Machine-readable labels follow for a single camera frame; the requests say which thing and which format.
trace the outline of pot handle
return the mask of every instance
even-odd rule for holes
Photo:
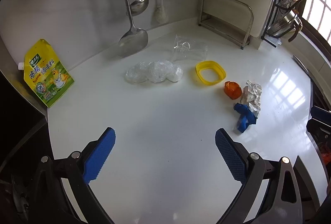
[[[293,24],[295,27],[295,32],[294,32],[293,36],[291,36],[289,38],[289,42],[292,42],[297,37],[297,34],[299,33],[299,31],[301,31],[301,29],[302,29],[302,22],[299,17],[297,18],[297,20],[295,20],[293,22]]]

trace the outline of green logo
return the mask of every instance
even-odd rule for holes
[[[32,58],[32,60],[30,61],[30,65],[31,65],[32,67],[34,67],[36,64],[39,63],[40,60],[41,60],[41,57],[40,57],[39,54],[37,53],[37,55],[34,56],[34,57]]]

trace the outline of window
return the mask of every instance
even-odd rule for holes
[[[331,0],[306,0],[302,18],[331,46]]]

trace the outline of circular badge on package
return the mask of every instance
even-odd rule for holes
[[[36,85],[36,90],[39,93],[45,93],[46,92],[46,84],[43,82],[38,82]]]

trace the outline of silver screw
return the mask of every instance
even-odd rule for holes
[[[258,159],[260,158],[260,156],[259,156],[259,154],[257,154],[257,153],[251,153],[251,158],[252,158],[253,160],[258,160]]]
[[[71,153],[71,157],[73,159],[77,159],[77,158],[79,158],[79,156],[80,156],[80,152],[79,151],[74,151],[73,153]]]
[[[47,156],[44,156],[41,158],[41,162],[47,162],[48,161],[48,157]]]
[[[283,158],[282,158],[282,161],[283,161],[284,163],[289,163],[289,162],[290,162],[289,158],[287,158],[287,157],[283,157]]]

